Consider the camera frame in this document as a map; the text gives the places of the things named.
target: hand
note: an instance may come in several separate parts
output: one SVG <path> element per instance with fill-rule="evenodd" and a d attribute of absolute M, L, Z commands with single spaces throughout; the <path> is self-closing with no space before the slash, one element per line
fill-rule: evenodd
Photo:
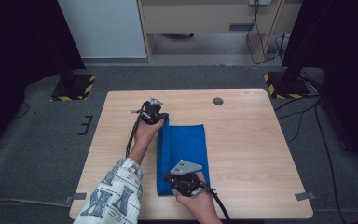
<path fill-rule="evenodd" d="M 202 172 L 197 172 L 197 177 L 199 180 L 205 182 L 205 177 Z M 216 214 L 213 197 L 205 189 L 191 197 L 183 196 L 176 189 L 173 189 L 172 191 L 176 197 L 176 201 L 184 205 L 199 223 L 222 223 Z"/>
<path fill-rule="evenodd" d="M 147 151 L 147 147 L 152 142 L 156 132 L 162 127 L 163 123 L 164 119 L 161 119 L 157 124 L 153 125 L 148 125 L 141 120 L 134 135 L 135 144 L 128 157 L 138 162 L 138 164 L 141 164 Z"/>

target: white wall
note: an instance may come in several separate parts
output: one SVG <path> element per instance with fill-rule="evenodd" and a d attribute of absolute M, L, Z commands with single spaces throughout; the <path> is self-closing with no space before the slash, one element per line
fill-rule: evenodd
<path fill-rule="evenodd" d="M 82 58 L 146 58 L 136 0 L 59 0 Z"/>

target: patterned sleeve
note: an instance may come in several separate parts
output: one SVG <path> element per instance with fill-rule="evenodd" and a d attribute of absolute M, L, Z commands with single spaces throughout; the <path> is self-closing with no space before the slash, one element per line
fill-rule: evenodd
<path fill-rule="evenodd" d="M 139 164 L 122 158 L 92 192 L 74 223 L 138 223 L 142 178 Z"/>

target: person's right hand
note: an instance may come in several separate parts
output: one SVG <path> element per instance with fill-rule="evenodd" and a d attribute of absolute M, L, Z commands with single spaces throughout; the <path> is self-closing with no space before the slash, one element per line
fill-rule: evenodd
<path fill-rule="evenodd" d="M 199 180 L 205 182 L 202 172 L 197 172 Z M 213 205 L 213 197 L 205 189 L 191 197 L 183 196 L 179 191 L 173 189 L 176 201 L 184 205 L 193 215 L 193 217 L 201 224 L 221 224 Z"/>

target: blue cloth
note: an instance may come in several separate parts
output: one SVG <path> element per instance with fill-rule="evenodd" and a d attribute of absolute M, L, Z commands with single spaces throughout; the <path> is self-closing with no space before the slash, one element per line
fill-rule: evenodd
<path fill-rule="evenodd" d="M 173 195 L 170 185 L 163 176 L 169 173 L 180 160 L 201 165 L 205 181 L 211 186 L 203 125 L 170 126 L 170 121 L 166 119 L 164 126 L 158 131 L 158 195 Z"/>

